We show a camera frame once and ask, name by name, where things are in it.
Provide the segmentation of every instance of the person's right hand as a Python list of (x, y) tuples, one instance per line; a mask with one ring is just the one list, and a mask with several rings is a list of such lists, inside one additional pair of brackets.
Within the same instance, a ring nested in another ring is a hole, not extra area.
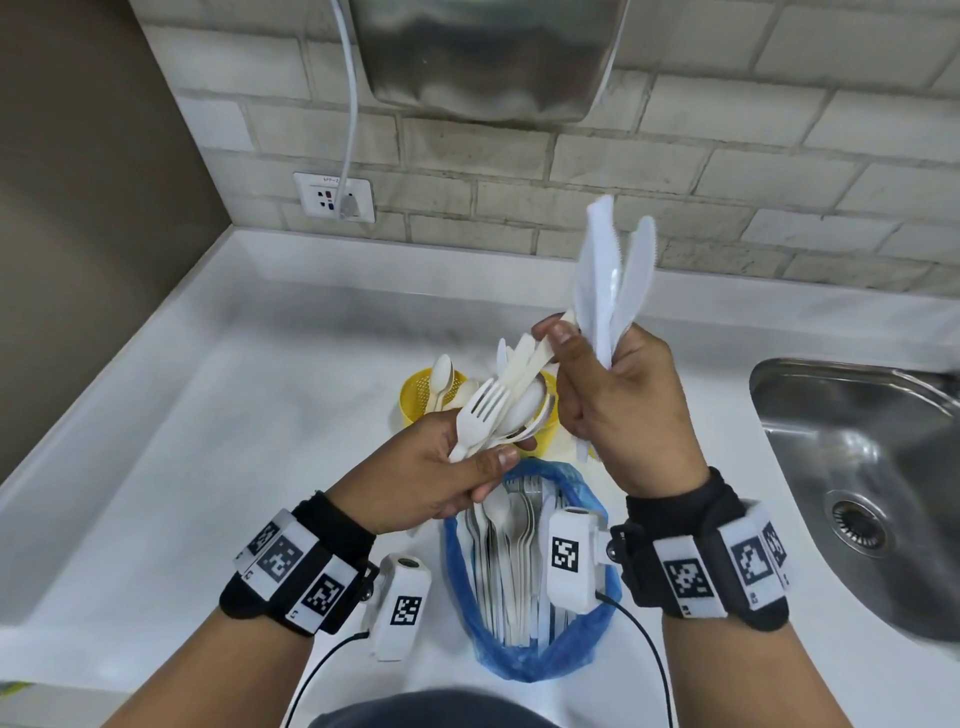
[(576, 327), (544, 319), (560, 362), (560, 422), (593, 443), (613, 480), (634, 497), (669, 497), (695, 490), (709, 469), (666, 343), (636, 324), (620, 340), (610, 371)]

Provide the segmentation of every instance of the drain strainer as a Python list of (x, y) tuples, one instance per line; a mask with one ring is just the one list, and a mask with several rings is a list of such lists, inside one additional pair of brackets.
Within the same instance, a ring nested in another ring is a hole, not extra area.
[(833, 530), (849, 546), (861, 553), (875, 555), (887, 546), (887, 529), (880, 517), (863, 503), (838, 500), (830, 509)]

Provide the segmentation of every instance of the person's left hand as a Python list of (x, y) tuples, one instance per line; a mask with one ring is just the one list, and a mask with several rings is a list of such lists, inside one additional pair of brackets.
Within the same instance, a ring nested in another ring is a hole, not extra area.
[(519, 452), (504, 445), (451, 464), (456, 423), (456, 411), (417, 420), (347, 473), (327, 498), (374, 535), (454, 516), (483, 502), (519, 462)]

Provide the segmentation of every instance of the electrical outlet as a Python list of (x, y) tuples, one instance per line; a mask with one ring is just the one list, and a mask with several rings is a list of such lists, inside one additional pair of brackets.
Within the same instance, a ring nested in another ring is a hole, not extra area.
[(300, 192), (303, 212), (310, 217), (328, 217), (351, 223), (376, 222), (370, 180), (355, 180), (353, 177), (347, 179), (343, 200), (343, 212), (346, 213), (344, 217), (340, 217), (333, 208), (337, 186), (340, 184), (339, 177), (294, 172), (294, 182)]

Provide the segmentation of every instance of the stainless steel sink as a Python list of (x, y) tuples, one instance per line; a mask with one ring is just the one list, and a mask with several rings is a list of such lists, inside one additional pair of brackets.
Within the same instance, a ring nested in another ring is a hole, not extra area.
[(960, 643), (960, 402), (944, 375), (774, 359), (751, 393), (810, 535), (884, 621)]

